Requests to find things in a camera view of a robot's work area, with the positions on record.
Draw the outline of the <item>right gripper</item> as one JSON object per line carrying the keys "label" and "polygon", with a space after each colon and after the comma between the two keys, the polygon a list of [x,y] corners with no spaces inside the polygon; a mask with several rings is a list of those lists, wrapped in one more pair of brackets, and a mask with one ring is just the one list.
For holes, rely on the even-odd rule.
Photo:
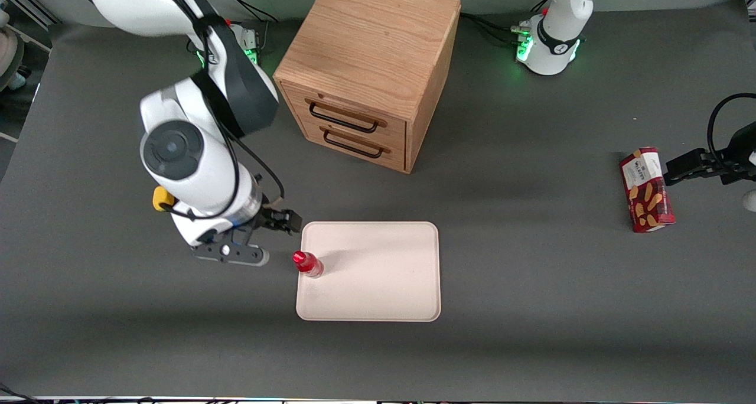
{"label": "right gripper", "polygon": [[287,232],[302,231],[303,219],[293,210],[275,210],[269,205],[246,205],[219,215],[194,212],[189,205],[175,205],[170,215],[184,240],[191,247],[221,242],[237,247],[253,247],[253,233],[257,229]]}

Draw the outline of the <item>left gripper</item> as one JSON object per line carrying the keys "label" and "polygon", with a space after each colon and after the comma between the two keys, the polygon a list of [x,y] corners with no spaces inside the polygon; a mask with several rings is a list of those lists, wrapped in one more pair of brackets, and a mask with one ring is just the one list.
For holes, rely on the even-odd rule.
{"label": "left gripper", "polygon": [[755,181],[755,122],[738,129],[726,148],[718,151],[729,168],[724,172],[715,157],[704,148],[696,148],[667,162],[664,183],[667,187],[695,178],[720,176],[723,185],[737,181]]}

